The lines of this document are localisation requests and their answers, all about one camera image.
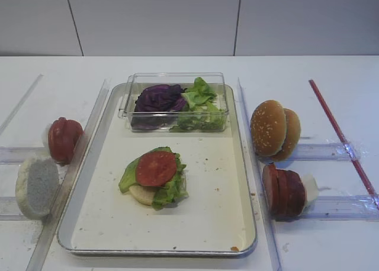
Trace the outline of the lettuce leaf on bun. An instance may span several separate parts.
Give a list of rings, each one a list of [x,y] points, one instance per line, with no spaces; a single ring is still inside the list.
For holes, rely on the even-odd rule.
[[[186,165],[170,147],[157,147],[129,163],[118,183],[122,194],[155,210],[188,195],[183,176]]]

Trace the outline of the tomato slice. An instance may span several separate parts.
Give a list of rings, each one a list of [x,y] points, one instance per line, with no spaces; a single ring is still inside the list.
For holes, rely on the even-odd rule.
[[[142,155],[136,167],[136,181],[142,186],[163,186],[176,173],[175,155],[152,151]]]

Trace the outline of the clear rail under white bun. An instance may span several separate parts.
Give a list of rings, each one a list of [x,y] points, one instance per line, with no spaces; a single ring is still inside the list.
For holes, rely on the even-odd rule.
[[[24,221],[28,220],[20,211],[15,197],[2,196],[0,198],[1,221]]]

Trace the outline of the clear rail under patties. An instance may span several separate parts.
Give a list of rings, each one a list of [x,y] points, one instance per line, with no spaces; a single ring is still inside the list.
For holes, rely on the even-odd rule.
[[[274,216],[277,221],[373,220],[378,221],[378,198],[371,195],[319,196],[299,216]]]

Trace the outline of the rear sesame bun top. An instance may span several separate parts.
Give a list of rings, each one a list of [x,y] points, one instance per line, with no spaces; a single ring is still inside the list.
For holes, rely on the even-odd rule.
[[[291,109],[284,108],[287,132],[281,150],[271,157],[275,162],[288,159],[296,148],[301,134],[301,124],[298,115]]]

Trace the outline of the clear long right divider rail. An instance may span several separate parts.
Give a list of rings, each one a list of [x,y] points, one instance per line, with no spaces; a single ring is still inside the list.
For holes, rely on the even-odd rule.
[[[245,130],[246,141],[248,144],[248,150],[250,155],[250,162],[252,164],[253,176],[256,186],[256,197],[259,201],[259,207],[261,210],[261,218],[264,225],[266,241],[268,245],[268,251],[271,259],[272,270],[282,270],[280,257],[277,250],[277,245],[275,241],[275,235],[272,227],[272,221],[268,212],[268,206],[266,204],[264,186],[261,179],[261,170],[259,163],[255,156],[255,151],[253,147],[252,136],[250,132],[250,119],[246,106],[246,99],[244,97],[243,88],[240,83],[240,79],[237,79],[237,94],[240,102],[240,108],[243,118],[243,127]]]

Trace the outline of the white pusher block for tomatoes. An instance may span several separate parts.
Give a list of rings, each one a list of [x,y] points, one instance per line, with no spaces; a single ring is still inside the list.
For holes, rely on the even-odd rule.
[[[51,124],[47,124],[46,127],[45,127],[45,129],[42,132],[42,135],[41,135],[41,140],[42,140],[43,146],[46,149],[49,149],[48,136],[49,136],[50,127],[51,127]]]

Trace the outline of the red straw strip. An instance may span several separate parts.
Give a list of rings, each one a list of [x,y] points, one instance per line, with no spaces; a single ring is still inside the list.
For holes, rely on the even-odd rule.
[[[313,79],[310,79],[309,84],[310,84],[314,94],[316,95],[321,107],[323,108],[327,118],[329,119],[329,122],[331,123],[336,135],[338,136],[340,142],[343,144],[345,151],[349,155],[350,161],[352,162],[352,164],[353,164],[357,174],[359,175],[362,183],[364,184],[368,194],[371,196],[372,200],[374,201],[376,208],[378,209],[378,193],[375,191],[375,189],[374,189],[371,181],[369,180],[366,172],[364,171],[360,161],[353,154],[353,150],[351,149],[351,147],[349,148],[348,141],[347,141],[344,133],[342,132],[338,122],[334,118],[334,116],[333,116],[330,108],[328,107],[324,97],[320,93],[315,81]]]

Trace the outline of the clear long left divider rail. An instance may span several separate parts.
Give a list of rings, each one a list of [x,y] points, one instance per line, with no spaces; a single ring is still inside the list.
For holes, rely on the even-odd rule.
[[[88,146],[91,143],[92,135],[97,127],[97,123],[107,100],[109,90],[110,83],[108,80],[104,80],[94,103],[94,107],[88,118],[88,122],[86,123],[83,135],[76,144],[74,156],[66,171],[65,178],[57,191],[50,214],[44,221],[43,229],[30,257],[26,271],[41,270],[43,268],[63,210],[75,184],[76,176],[82,166],[82,161],[85,157]]]

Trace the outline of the sesame bun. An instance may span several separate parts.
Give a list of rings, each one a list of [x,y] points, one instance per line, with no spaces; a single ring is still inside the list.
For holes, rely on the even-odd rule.
[[[284,108],[287,132],[281,150],[271,157],[275,162],[288,159],[296,148],[301,134],[301,124],[298,115],[291,109]]]
[[[276,100],[259,104],[250,120],[255,153],[269,157],[277,154],[284,143],[287,123],[284,108]]]

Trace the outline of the purple cabbage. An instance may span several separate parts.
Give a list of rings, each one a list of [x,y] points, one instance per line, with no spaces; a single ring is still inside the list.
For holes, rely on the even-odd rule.
[[[180,85],[155,85],[142,91],[139,95],[135,112],[179,112],[187,104],[182,96],[184,89]],[[135,115],[131,120],[134,130],[155,130],[174,120],[172,115],[167,117],[153,117]]]

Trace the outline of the white pusher block for patties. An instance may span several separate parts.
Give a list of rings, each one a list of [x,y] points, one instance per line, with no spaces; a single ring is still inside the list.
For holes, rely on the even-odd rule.
[[[301,182],[305,189],[306,200],[301,213],[303,213],[319,196],[319,188],[312,174],[300,176]]]

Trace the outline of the clear far left rail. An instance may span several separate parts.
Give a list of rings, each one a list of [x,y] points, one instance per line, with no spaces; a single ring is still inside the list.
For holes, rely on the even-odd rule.
[[[17,112],[20,110],[20,108],[24,105],[25,101],[28,99],[28,97],[33,93],[33,90],[36,88],[36,86],[39,84],[39,82],[42,80],[44,75],[39,74],[34,82],[30,85],[30,87],[27,89],[25,94],[21,97],[21,99],[18,101],[18,103],[13,107],[12,111],[8,114],[4,122],[0,126],[0,135],[5,131],[7,126],[10,124],[12,119],[15,117]]]

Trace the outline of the clear long divider rail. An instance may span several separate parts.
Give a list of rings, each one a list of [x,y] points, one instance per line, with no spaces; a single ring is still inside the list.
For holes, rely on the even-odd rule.
[[[75,184],[76,176],[82,166],[82,161],[85,157],[88,146],[91,143],[92,135],[97,127],[97,123],[107,100],[109,90],[110,83],[108,80],[104,80],[94,103],[94,107],[88,118],[88,122],[86,123],[83,135],[76,144],[74,156],[66,171],[65,178],[57,191],[50,214],[44,221],[43,229],[30,257],[26,271],[41,270],[43,268],[63,210]]]
[[[282,270],[280,257],[277,250],[277,245],[275,241],[275,235],[272,227],[272,221],[268,212],[268,206],[266,204],[264,186],[261,179],[261,170],[259,163],[255,156],[255,151],[253,147],[252,136],[250,132],[250,119],[246,106],[246,99],[244,97],[243,88],[240,83],[240,79],[237,79],[237,94],[240,102],[240,108],[243,118],[243,127],[245,130],[246,141],[248,144],[248,150],[250,155],[250,162],[252,164],[253,176],[256,186],[256,197],[259,201],[259,207],[261,210],[261,218],[264,225],[266,241],[268,245],[268,251],[271,259],[272,270]]]

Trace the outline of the clear rail under tomatoes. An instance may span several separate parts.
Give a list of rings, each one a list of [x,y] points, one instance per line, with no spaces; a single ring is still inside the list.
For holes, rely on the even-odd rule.
[[[50,156],[44,147],[1,147],[1,165],[21,164],[29,157]]]

